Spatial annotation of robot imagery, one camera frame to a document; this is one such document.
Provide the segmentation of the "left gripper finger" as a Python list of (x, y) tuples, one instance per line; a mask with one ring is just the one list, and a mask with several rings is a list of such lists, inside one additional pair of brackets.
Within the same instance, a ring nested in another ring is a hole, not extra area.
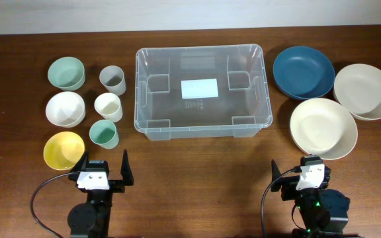
[(122, 182), (124, 186), (133, 186), (134, 185), (134, 177), (132, 174), (132, 170), (130, 168), (130, 163), (128, 160), (128, 152), (125, 149), (122, 156), (122, 164), (120, 169), (120, 174), (122, 175)]
[(73, 172), (80, 173), (81, 171), (84, 171), (87, 168), (88, 160), (89, 160), (89, 152), (84, 151), (80, 160), (74, 165)]

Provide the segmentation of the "cream plate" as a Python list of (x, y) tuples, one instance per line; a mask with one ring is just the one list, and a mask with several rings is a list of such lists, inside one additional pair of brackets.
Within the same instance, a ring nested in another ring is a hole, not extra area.
[(293, 110), (290, 133), (304, 153), (323, 160), (347, 156), (358, 141), (357, 124), (351, 113), (339, 103), (324, 98), (306, 100)]

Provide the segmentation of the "beige plate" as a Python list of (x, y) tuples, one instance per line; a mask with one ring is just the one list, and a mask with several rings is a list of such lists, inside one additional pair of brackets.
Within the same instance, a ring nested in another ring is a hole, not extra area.
[(381, 69), (363, 63), (344, 67), (335, 76), (333, 96), (356, 119), (381, 119)]

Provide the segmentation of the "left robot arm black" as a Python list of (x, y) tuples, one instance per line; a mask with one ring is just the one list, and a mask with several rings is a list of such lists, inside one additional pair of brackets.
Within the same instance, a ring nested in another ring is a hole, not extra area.
[(86, 193), (87, 200), (74, 206), (69, 212), (67, 224), (71, 237), (108, 236), (112, 195), (124, 193), (127, 186), (134, 184), (126, 150), (123, 152), (120, 174), (120, 180), (110, 180), (108, 162), (90, 160), (88, 151), (73, 166), (68, 179)]

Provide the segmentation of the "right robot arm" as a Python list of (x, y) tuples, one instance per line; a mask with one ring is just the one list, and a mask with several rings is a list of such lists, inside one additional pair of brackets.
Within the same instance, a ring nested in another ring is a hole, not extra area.
[(274, 161), (270, 190), (281, 192), (283, 201), (293, 201), (304, 227), (292, 230), (293, 237), (343, 237), (349, 221), (350, 199), (329, 189), (331, 169), (317, 155), (300, 159), (300, 165), (281, 173)]

